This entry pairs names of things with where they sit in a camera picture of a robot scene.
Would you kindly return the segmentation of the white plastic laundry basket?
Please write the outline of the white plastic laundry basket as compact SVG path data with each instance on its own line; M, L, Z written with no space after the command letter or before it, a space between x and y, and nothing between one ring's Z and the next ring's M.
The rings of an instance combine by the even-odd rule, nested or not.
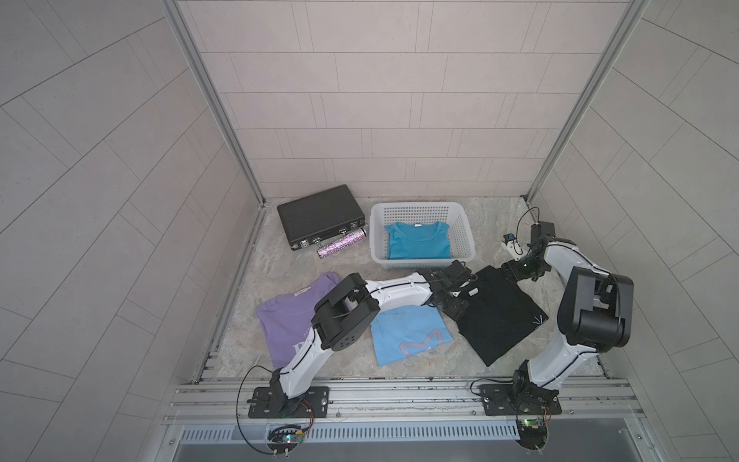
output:
M477 256L463 206L457 202L388 202L369 216L371 258L387 270L443 268Z

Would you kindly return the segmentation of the black t-shirt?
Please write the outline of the black t-shirt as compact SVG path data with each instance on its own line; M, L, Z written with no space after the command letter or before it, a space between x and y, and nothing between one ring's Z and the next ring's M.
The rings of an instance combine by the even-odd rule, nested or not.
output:
M543 326L548 315L503 269L488 266L460 293L467 302L456 320L459 333L485 366L492 366L527 336Z

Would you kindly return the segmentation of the light blue t-shirt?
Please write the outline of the light blue t-shirt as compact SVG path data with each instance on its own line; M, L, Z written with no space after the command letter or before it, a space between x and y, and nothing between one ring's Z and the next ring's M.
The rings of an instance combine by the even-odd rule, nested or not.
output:
M371 337L380 367L453 341L436 308L415 305L381 312L371 323Z

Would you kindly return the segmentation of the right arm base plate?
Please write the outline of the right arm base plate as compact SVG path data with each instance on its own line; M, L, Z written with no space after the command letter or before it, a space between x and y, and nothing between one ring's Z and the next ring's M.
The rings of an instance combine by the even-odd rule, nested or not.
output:
M562 414L559 392L534 384L488 383L479 386L486 416L556 416Z

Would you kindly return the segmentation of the purple Persist t-shirt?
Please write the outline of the purple Persist t-shirt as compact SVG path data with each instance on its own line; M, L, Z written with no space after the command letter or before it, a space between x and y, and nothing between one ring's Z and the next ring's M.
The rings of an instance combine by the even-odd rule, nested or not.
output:
M312 329L315 306L341 279L323 273L309 286L295 293L276 296L259 305L256 315L263 327L271 363L275 369L287 366Z

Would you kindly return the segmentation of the teal t-shirt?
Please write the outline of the teal t-shirt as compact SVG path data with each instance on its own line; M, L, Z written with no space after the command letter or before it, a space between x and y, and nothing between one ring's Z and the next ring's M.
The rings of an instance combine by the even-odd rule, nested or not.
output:
M452 256L447 223L393 223L384 228L388 233L391 260L450 259Z

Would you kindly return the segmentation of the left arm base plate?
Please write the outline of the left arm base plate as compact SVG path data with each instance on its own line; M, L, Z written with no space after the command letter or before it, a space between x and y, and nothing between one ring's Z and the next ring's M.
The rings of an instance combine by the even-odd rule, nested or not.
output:
M273 387L258 387L249 404L249 419L325 418L329 404L329 387L310 387L297 398L287 398Z

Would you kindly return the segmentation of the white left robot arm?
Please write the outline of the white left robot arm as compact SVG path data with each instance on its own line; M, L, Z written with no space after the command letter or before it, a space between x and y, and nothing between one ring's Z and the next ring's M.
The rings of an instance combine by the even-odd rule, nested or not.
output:
M380 313L409 305L430 306L458 320L469 306L459 294L476 280L458 260L446 269L421 269L384 281L352 273L315 306L305 342L288 365L271 376L273 396L281 402L302 398L333 353L355 344Z

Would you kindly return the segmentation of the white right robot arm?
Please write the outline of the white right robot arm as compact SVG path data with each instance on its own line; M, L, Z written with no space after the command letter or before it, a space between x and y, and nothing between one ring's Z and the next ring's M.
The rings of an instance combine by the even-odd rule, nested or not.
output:
M531 226L528 250L511 233L503 236L502 246L512 256L502 266L509 280L534 281L556 271L565 283L556 313L558 335L516 371L511 395L552 402L580 366L627 344L634 283L596 264L574 242L556 237L554 225L546 221Z

